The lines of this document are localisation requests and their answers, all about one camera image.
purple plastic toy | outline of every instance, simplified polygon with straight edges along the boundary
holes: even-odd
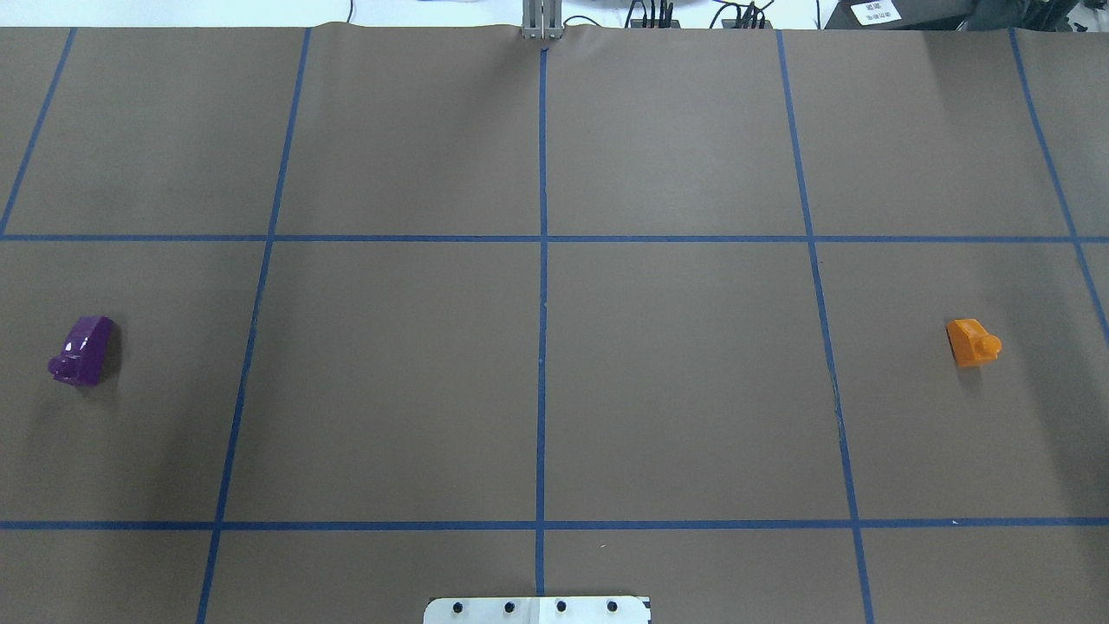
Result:
[[[108,317],[81,317],[65,338],[62,352],[50,360],[47,370],[62,383],[96,386],[111,334],[112,320]]]

white floor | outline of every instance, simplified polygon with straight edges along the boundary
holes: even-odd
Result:
[[[827,20],[835,2],[821,2],[822,20]],[[713,0],[674,3],[674,19],[682,28],[708,28],[720,8]],[[521,0],[354,0],[354,6],[352,21],[362,25],[515,24],[522,12]],[[562,16],[583,14],[602,25],[620,27],[627,7],[624,0],[566,0]],[[346,21],[349,11],[349,0],[7,0],[0,8],[0,25],[316,25]],[[776,28],[814,29],[816,0],[775,0],[766,17]],[[1070,19],[1091,31],[1109,31],[1106,11],[1079,4]]]

purple object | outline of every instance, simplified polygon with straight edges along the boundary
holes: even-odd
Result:
[[[81,317],[65,337],[62,352],[50,360],[47,370],[62,383],[96,386],[111,334],[112,320],[108,317]]]

orange object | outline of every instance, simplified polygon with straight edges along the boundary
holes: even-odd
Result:
[[[974,319],[956,319],[947,324],[947,338],[952,341],[952,354],[959,367],[980,367],[997,360],[1001,352],[1001,339],[986,331]]]

vertical blue line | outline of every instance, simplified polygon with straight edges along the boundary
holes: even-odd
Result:
[[[832,379],[832,396],[835,401],[835,418],[840,430],[840,461],[843,464],[843,481],[847,490],[847,509],[851,512],[852,535],[855,540],[855,564],[858,567],[858,586],[863,594],[863,614],[867,624],[874,624],[874,606],[871,601],[871,581],[866,572],[866,553],[863,550],[863,530],[858,523],[858,503],[855,498],[855,478],[851,470],[851,450],[847,447],[847,427],[843,421],[843,402],[840,398],[840,379],[835,370],[835,354],[832,350],[832,333],[828,329],[827,307],[824,304],[824,284],[821,279],[820,259],[816,256],[816,234],[813,229],[812,212],[808,208],[808,188],[805,184],[805,167],[801,158],[801,141],[797,137],[797,119],[793,110],[793,91],[790,88],[790,70],[785,60],[785,40],[782,31],[775,30],[777,55],[782,67],[782,88],[785,90],[785,113],[790,120],[790,139],[793,142],[793,163],[797,174],[797,191],[801,194],[801,212],[805,219],[805,236],[808,238],[808,264],[813,273],[813,288],[816,293],[816,310],[821,319],[821,335],[824,339],[824,360]]]
[[[1017,43],[1017,31],[1009,29],[1009,43],[1013,45],[1013,58],[1017,62],[1017,74],[1020,76],[1020,89],[1025,93],[1025,104],[1028,105],[1028,116],[1031,119],[1032,129],[1036,131],[1036,140],[1039,141],[1040,151],[1044,153],[1044,162],[1047,171],[1051,175],[1051,185],[1055,186],[1055,196],[1059,200],[1059,209],[1062,211],[1062,218],[1067,222],[1067,231],[1070,233],[1070,241],[1075,245],[1075,255],[1078,256],[1078,265],[1082,269],[1082,278],[1086,280],[1086,289],[1093,300],[1093,310],[1101,324],[1101,336],[1109,344],[1109,321],[1106,319],[1105,308],[1101,306],[1101,297],[1098,296],[1098,288],[1093,285],[1093,275],[1090,266],[1086,262],[1086,252],[1082,250],[1082,242],[1078,237],[1078,228],[1075,226],[1075,218],[1070,214],[1070,204],[1067,203],[1067,195],[1062,192],[1062,183],[1059,181],[1059,172],[1055,167],[1055,158],[1051,157],[1051,150],[1047,146],[1047,139],[1044,136],[1044,127],[1039,122],[1039,114],[1036,113],[1036,104],[1032,102],[1032,92],[1028,86],[1028,74],[1025,73],[1025,62],[1020,57],[1020,45]]]
[[[547,520],[547,48],[539,51],[539,398],[536,406],[536,595],[543,579]]]
[[[227,491],[231,488],[231,472],[235,466],[235,448],[238,444],[238,431],[243,421],[243,405],[246,400],[246,380],[251,375],[251,364],[254,359],[254,341],[258,334],[258,310],[262,308],[262,295],[266,288],[266,276],[269,273],[269,256],[273,254],[274,236],[277,232],[277,216],[281,213],[282,192],[285,190],[285,172],[288,168],[288,154],[293,149],[293,130],[296,126],[296,111],[301,104],[301,86],[304,84],[304,67],[308,60],[308,43],[312,41],[312,29],[304,29],[304,40],[301,43],[301,61],[296,70],[296,83],[293,86],[293,103],[288,111],[288,125],[285,127],[285,144],[282,147],[281,166],[277,170],[277,184],[274,188],[273,207],[269,211],[269,227],[266,232],[266,246],[262,253],[262,267],[258,270],[258,285],[254,290],[254,308],[251,311],[251,329],[246,335],[246,352],[243,356],[243,370],[238,376],[238,395],[235,398],[235,412],[231,420],[231,434],[227,438],[227,454],[223,462],[223,477],[220,481],[220,498],[215,508],[215,529],[212,530],[212,542],[208,544],[207,563],[204,567],[204,584],[201,586],[200,606],[196,610],[196,624],[204,624],[207,616],[208,597],[212,594],[212,579],[215,575],[216,556],[220,552],[220,536],[223,533],[223,519],[227,510]]]
[[[47,121],[47,113],[50,112],[50,102],[54,99],[54,91],[58,90],[58,82],[62,79],[62,70],[65,69],[65,60],[69,59],[69,51],[73,48],[73,38],[77,37],[77,29],[71,28],[69,37],[65,38],[65,45],[62,48],[62,55],[58,59],[58,67],[54,68],[54,76],[50,80],[50,88],[47,89],[47,96],[42,100],[42,108],[39,109],[39,117],[34,120],[34,129],[31,130],[31,137],[27,141],[27,149],[23,151],[23,160],[19,163],[16,172],[16,180],[11,184],[11,192],[8,194],[8,203],[3,207],[3,216],[0,216],[0,235],[8,228],[8,219],[11,218],[11,211],[16,207],[16,198],[19,197],[19,187],[23,184],[23,175],[27,174],[27,166],[31,163],[31,154],[34,145],[39,142],[39,133],[42,132],[42,124]]]

